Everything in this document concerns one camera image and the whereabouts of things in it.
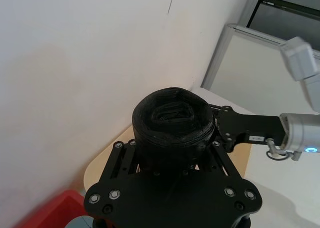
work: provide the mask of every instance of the screw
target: screw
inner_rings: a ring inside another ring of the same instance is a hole
[[[241,202],[236,202],[234,207],[239,211],[243,211],[245,209],[245,206]]]
[[[93,194],[89,198],[89,203],[94,204],[97,203],[100,200],[100,195],[99,194]]]
[[[250,200],[254,200],[256,198],[255,194],[253,192],[251,192],[251,191],[245,191],[244,194]]]
[[[120,148],[120,147],[122,147],[122,143],[121,143],[121,142],[118,142],[118,143],[116,143],[114,146],[117,147],[117,148]]]
[[[109,193],[109,198],[110,198],[111,200],[116,200],[116,199],[119,198],[119,196],[120,196],[120,191],[119,191],[119,190],[112,190],[112,191],[110,191],[110,193]]]
[[[236,195],[235,191],[232,188],[225,188],[224,193],[228,196],[228,197],[234,197]]]
[[[105,205],[102,212],[106,215],[110,214],[112,212],[112,206],[111,205]]]

